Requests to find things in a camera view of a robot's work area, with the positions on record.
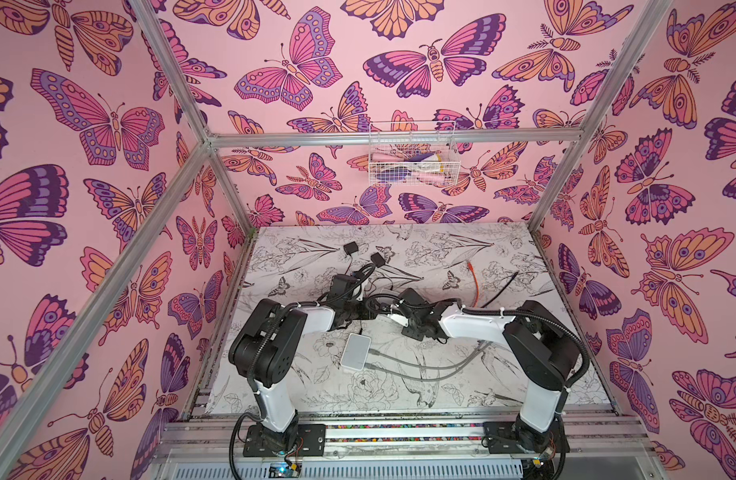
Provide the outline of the black adapter cable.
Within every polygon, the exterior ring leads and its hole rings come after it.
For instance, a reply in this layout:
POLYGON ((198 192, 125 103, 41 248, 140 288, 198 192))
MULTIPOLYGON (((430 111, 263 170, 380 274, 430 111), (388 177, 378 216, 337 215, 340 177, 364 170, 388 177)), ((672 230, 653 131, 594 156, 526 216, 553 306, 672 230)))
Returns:
POLYGON ((386 265, 384 267, 376 268, 370 259, 368 263, 349 273, 364 274, 367 277, 363 286, 364 296, 382 292, 400 293, 404 287, 420 282, 423 279, 420 275, 393 266, 390 263, 389 256, 381 252, 375 253, 380 253, 386 259, 386 265))

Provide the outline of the white network switch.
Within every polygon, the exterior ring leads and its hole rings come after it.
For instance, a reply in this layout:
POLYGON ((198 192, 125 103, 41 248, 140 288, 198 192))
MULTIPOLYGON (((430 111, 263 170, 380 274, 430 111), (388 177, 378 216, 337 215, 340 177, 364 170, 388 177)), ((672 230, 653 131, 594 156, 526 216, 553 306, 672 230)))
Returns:
POLYGON ((351 333, 340 358, 340 366, 349 372, 360 372, 365 368, 372 339, 369 336, 351 333))

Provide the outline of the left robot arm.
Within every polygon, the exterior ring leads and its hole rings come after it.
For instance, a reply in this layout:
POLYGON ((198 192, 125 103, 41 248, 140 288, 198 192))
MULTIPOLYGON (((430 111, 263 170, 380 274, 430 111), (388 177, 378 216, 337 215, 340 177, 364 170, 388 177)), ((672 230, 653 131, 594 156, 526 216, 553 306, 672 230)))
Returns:
POLYGON ((269 452, 286 455, 299 444, 299 414, 286 377, 302 337, 333 331, 366 314, 361 295, 373 272, 338 274, 316 300, 283 305, 264 298, 232 341, 227 358, 254 395, 259 415, 253 421, 269 452))

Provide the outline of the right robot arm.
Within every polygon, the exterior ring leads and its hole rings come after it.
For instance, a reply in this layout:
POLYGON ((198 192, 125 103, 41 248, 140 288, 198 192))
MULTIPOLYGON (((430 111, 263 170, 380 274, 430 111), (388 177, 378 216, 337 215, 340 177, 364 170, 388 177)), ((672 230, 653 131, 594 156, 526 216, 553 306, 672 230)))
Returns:
POLYGON ((578 335, 541 303, 528 300, 513 310, 482 309, 459 300, 429 303, 408 290, 389 312, 413 338, 466 338, 509 349, 528 379, 525 399, 509 432, 491 438, 520 453, 567 452, 562 414, 591 359, 578 335))

